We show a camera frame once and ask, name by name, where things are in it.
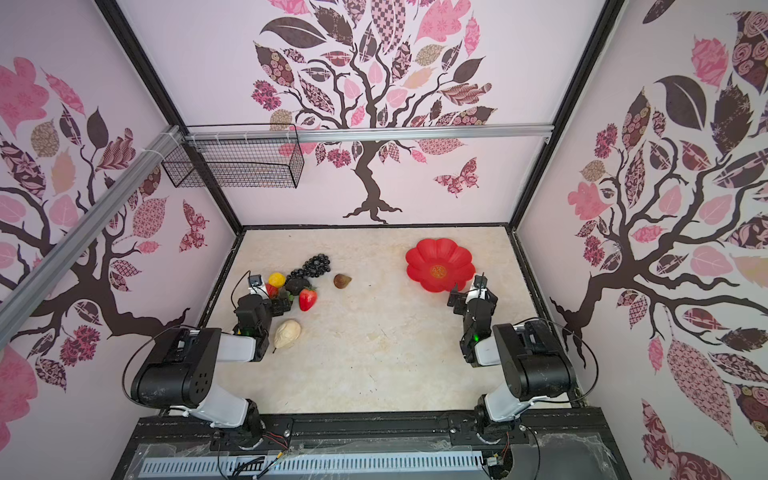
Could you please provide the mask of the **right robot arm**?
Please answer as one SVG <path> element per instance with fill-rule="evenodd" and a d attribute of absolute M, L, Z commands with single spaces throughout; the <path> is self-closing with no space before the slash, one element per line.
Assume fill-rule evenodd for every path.
<path fill-rule="evenodd" d="M 499 366 L 502 372 L 499 386 L 481 395 L 471 412 L 449 416 L 452 440 L 494 445 L 498 440 L 487 429 L 511 430 L 534 406 L 586 405 L 587 394 L 577 392 L 575 369 L 555 333 L 569 329 L 537 317 L 494 324 L 497 302 L 486 287 L 449 293 L 447 306 L 462 318 L 464 361 L 474 368 Z"/>

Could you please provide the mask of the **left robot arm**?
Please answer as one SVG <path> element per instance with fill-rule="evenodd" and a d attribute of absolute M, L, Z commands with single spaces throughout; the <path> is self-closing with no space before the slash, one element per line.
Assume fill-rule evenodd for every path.
<path fill-rule="evenodd" d="M 124 390 L 131 402 L 157 410 L 177 411 L 260 443 L 264 438 L 285 448 L 286 440 L 267 430 L 256 403 L 238 397 L 214 380 L 220 363 L 254 363 L 270 347 L 272 320 L 289 312 L 290 295 L 274 298 L 252 293 L 238 299 L 237 323 L 231 333 L 220 328 L 169 327 L 150 340 L 153 345 Z"/>

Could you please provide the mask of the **red flower-shaped bowl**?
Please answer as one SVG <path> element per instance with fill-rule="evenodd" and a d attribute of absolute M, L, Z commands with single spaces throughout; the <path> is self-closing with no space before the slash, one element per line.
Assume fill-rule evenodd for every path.
<path fill-rule="evenodd" d="M 476 273 L 470 251 L 447 238 L 420 240 L 405 260 L 408 277 L 431 293 L 461 291 Z"/>

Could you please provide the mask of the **red strawberry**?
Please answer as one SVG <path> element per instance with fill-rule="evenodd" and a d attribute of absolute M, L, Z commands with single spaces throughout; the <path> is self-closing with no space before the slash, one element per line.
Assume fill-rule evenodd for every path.
<path fill-rule="evenodd" d="M 317 302 L 318 293 L 312 288 L 304 288 L 298 297 L 299 308 L 302 312 L 309 311 Z"/>

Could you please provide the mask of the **cream white pear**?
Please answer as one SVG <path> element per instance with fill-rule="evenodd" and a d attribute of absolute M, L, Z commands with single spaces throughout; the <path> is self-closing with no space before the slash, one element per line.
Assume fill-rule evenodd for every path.
<path fill-rule="evenodd" d="M 294 319 L 285 320 L 275 331 L 273 351 L 291 345 L 300 337 L 301 333 L 302 327 L 298 321 Z"/>

